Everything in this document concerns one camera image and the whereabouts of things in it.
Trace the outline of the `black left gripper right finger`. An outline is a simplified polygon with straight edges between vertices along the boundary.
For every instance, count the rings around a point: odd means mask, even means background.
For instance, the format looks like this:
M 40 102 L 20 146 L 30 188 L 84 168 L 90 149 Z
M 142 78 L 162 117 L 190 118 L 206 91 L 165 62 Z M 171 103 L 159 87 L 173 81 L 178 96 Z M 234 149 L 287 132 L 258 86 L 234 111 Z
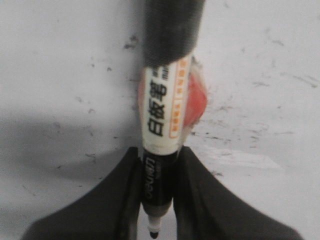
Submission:
M 293 228 L 259 212 L 224 187 L 184 146 L 173 208 L 179 240 L 301 240 Z

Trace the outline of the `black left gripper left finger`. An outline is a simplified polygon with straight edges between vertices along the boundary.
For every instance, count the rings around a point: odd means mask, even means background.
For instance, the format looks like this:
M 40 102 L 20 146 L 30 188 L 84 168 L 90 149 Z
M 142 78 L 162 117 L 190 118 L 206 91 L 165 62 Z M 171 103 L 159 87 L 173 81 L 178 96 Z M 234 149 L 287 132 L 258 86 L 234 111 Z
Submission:
M 130 147 L 95 188 L 34 222 L 24 240 L 135 240 L 141 204 L 142 162 Z

